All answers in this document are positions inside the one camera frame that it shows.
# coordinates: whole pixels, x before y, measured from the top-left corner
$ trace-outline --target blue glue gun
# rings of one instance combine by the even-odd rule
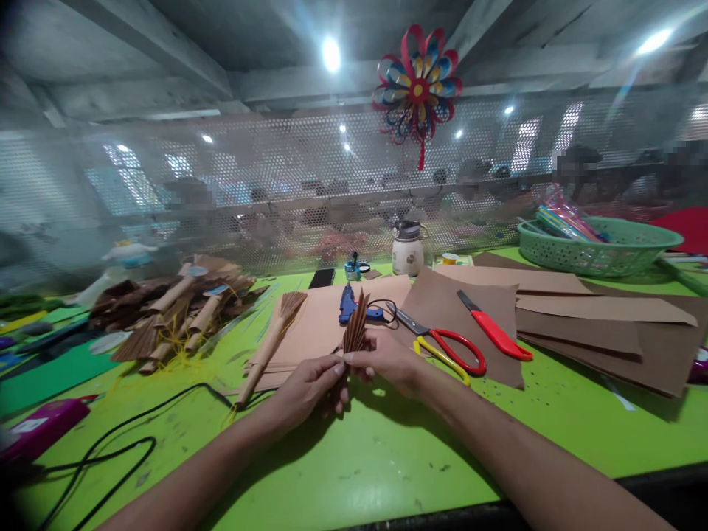
[[[341,292],[341,301],[339,303],[339,324],[345,325],[356,310],[356,302],[354,302],[354,290],[352,285],[347,282],[344,290]],[[371,308],[367,310],[368,321],[383,321],[384,311],[380,308]]]

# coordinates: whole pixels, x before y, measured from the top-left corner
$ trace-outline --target green plastic basket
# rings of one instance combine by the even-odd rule
[[[586,277],[626,277],[642,273],[664,251],[683,243],[681,235],[659,227],[615,218],[587,218],[598,233],[613,243],[588,243],[543,235],[519,224],[521,256],[543,267]]]

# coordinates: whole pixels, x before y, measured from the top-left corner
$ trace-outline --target perforated metal screen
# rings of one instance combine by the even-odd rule
[[[166,272],[203,251],[255,274],[339,266],[353,250],[386,259],[389,227],[403,218],[424,222],[431,253],[510,245],[516,216],[531,216],[552,180],[554,153],[597,151],[606,181],[621,181],[649,148],[667,148],[659,163],[669,164],[672,142],[708,136],[705,94],[672,86],[461,100],[420,172],[418,145],[392,145],[369,106],[6,134],[0,226],[21,253],[5,253],[3,285],[95,274],[125,238],[159,246]],[[672,205],[702,193],[691,156],[681,164],[698,172]],[[595,208],[593,190],[607,186],[578,188],[594,172],[580,159],[556,179],[570,193],[583,188],[579,199]],[[635,175],[600,206],[668,201],[656,174]]]

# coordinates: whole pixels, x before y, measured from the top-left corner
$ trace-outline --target white thermos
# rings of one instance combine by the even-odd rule
[[[425,266],[423,242],[418,221],[399,221],[393,227],[393,272],[415,276]]]

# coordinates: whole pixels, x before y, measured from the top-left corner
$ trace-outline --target table surface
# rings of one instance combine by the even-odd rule
[[[516,249],[498,253],[523,261]],[[387,273],[390,265],[376,268]],[[58,465],[78,461],[107,430],[195,383],[218,379],[228,387],[237,386],[243,380],[245,360],[268,325],[277,295],[306,289],[311,277],[296,274],[270,282],[260,280],[257,286],[275,287],[264,295],[268,298],[262,310],[243,319],[208,358],[191,360],[188,367],[171,365],[150,377],[136,374],[131,364],[121,364],[55,398],[105,393],[94,403],[91,414],[38,462]],[[343,271],[338,271],[335,284],[344,282]],[[632,291],[691,295],[682,285],[667,280],[604,283]],[[524,346],[535,353],[532,363],[522,364],[526,389],[511,389],[480,378],[473,378],[472,388],[583,461],[619,478],[708,459],[706,390],[693,387],[681,400],[668,400],[615,382],[636,407],[629,412],[596,372]],[[312,353],[313,357],[323,354]],[[380,381],[374,387],[353,381],[351,396],[351,411],[343,420],[326,423],[310,419],[261,456],[219,502],[205,527],[329,529],[504,497],[479,463],[420,404],[402,398]],[[223,404],[199,389],[121,430],[101,448],[102,453],[148,435],[156,437],[157,448],[87,528],[97,526],[155,485],[228,423]],[[143,448],[136,448],[85,472],[52,529],[72,528],[143,453]],[[21,502],[32,507],[34,525],[46,515],[68,480],[68,474],[58,474],[54,481],[20,491]]]

